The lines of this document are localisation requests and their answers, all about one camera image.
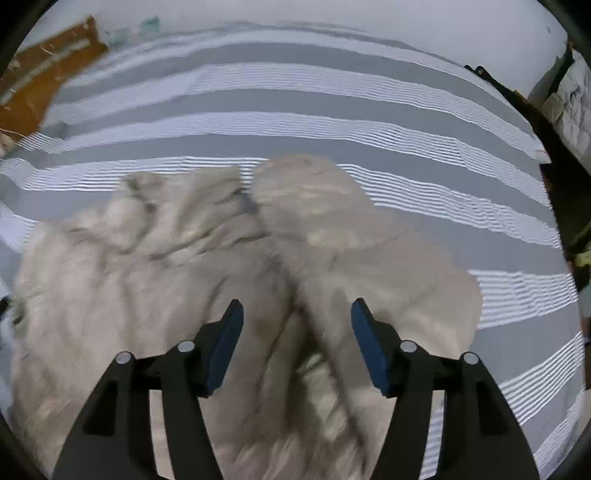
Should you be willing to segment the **grey white striped bedsheet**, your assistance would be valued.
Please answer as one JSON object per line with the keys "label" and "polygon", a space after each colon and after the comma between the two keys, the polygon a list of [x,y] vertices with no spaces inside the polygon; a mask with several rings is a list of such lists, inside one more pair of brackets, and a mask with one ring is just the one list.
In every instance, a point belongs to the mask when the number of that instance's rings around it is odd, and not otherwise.
{"label": "grey white striped bedsheet", "polygon": [[1,162],[1,290],[40,220],[103,199],[127,173],[308,153],[442,242],[477,277],[473,347],[542,478],[584,404],[577,290],[526,119],[467,69],[317,28],[231,25],[113,51],[67,81]]}

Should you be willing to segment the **teal patterned pillow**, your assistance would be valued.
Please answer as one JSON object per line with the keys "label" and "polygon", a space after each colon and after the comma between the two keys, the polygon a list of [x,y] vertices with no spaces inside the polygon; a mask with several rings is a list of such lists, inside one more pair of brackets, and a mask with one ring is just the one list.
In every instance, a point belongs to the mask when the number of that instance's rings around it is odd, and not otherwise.
{"label": "teal patterned pillow", "polygon": [[160,19],[157,16],[146,18],[131,27],[121,27],[104,31],[104,40],[109,48],[137,44],[151,40],[160,33]]}

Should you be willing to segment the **brown wooden headboard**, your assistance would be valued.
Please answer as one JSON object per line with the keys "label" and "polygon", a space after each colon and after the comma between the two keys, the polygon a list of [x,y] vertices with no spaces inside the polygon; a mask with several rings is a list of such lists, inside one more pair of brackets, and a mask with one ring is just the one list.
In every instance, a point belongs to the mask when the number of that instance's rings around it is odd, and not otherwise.
{"label": "brown wooden headboard", "polygon": [[107,50],[90,16],[15,54],[1,77],[1,138],[33,133],[61,85]]}

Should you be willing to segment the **beige puffer jacket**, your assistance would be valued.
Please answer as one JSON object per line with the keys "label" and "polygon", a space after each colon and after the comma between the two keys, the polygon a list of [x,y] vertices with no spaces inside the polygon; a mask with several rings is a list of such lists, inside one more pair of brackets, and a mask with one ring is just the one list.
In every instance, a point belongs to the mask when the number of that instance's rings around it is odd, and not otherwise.
{"label": "beige puffer jacket", "polygon": [[245,324],[202,412],[228,479],[366,479],[394,404],[353,334],[364,299],[429,353],[471,345],[476,279],[332,161],[136,173],[111,199],[33,230],[14,285],[11,417],[51,473],[113,357],[161,354],[242,302]]}

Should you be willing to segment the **dark wooden wardrobe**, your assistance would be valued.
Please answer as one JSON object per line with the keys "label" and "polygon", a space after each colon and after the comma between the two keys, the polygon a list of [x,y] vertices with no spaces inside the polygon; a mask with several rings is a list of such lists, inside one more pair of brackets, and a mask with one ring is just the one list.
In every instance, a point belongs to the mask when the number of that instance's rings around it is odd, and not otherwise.
{"label": "dark wooden wardrobe", "polygon": [[520,93],[502,85],[483,66],[465,68],[493,86],[525,119],[550,159],[541,166],[563,247],[568,257],[590,243],[590,174],[564,145],[550,122]]}

